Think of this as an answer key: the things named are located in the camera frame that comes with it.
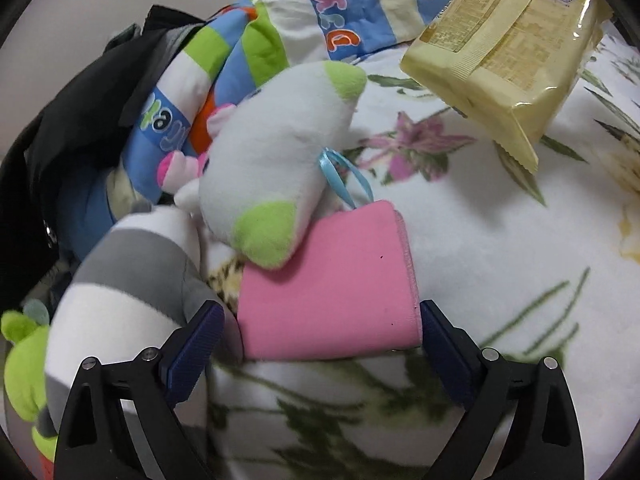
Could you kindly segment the yellow snack packet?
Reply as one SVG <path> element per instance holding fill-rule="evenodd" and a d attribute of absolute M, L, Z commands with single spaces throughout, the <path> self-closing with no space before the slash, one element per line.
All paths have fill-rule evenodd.
<path fill-rule="evenodd" d="M 611 14 L 605 0 L 451 0 L 400 67 L 536 172 L 534 145 Z"/>

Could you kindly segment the pink wallet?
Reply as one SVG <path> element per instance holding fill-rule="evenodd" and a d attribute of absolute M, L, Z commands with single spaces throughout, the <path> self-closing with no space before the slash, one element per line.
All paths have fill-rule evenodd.
<path fill-rule="evenodd" d="M 245 266 L 238 322 L 247 359 L 372 356 L 422 340 L 404 219 L 387 200 L 322 218 L 277 271 Z"/>

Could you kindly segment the lime green plush toy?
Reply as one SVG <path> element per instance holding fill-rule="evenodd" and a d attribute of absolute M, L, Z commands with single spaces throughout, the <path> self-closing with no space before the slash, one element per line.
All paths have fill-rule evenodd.
<path fill-rule="evenodd" d="M 49 325 L 9 310 L 2 314 L 1 333 L 13 344 L 3 373 L 9 402 L 20 419 L 32 424 L 34 445 L 44 461 L 52 464 L 58 433 L 49 412 L 44 374 Z"/>

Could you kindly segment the floral white blanket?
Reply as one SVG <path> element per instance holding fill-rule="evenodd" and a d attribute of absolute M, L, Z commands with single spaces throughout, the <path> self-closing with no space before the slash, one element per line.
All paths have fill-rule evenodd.
<path fill-rule="evenodd" d="M 420 295 L 482 347 L 562 366 L 586 475 L 639 474 L 639 53 L 606 26 L 530 174 L 399 67 L 369 77 L 349 158 L 402 214 Z M 221 479 L 417 479 L 462 411 L 419 351 L 214 365 Z"/>

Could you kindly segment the grey white striped plush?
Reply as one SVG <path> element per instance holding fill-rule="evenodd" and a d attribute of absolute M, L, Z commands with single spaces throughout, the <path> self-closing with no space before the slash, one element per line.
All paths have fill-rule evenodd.
<path fill-rule="evenodd" d="M 128 214 L 85 256 L 58 304 L 44 361 L 53 427 L 61 426 L 80 363 L 127 362 L 160 348 L 217 298 L 200 269 L 200 233 L 171 206 Z"/>

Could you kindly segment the colourful striped quilt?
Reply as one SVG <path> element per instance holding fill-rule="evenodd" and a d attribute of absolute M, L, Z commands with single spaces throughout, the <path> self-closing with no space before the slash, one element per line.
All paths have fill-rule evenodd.
<path fill-rule="evenodd" d="M 115 222 L 160 199 L 155 171 L 172 151 L 204 151 L 204 116 L 240 102 L 287 67 L 350 61 L 418 36 L 449 0 L 239 0 L 189 39 L 154 84 L 126 142 Z"/>

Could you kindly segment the black clothing pile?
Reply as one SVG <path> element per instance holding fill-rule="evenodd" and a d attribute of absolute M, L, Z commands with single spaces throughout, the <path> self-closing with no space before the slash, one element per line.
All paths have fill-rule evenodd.
<path fill-rule="evenodd" d="M 1 307 L 12 309 L 69 252 L 85 258 L 115 222 L 120 156 L 154 84 L 203 26 L 152 6 L 25 127 L 1 163 Z"/>

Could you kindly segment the white plush with green ears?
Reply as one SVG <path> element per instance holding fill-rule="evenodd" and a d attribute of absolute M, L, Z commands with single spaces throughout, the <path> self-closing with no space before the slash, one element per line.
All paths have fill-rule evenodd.
<path fill-rule="evenodd" d="M 176 205 L 256 266 L 282 268 L 326 189 L 321 155 L 354 143 L 349 129 L 367 82 L 362 68 L 340 61 L 278 73 L 227 117 L 209 118 L 206 163 Z"/>

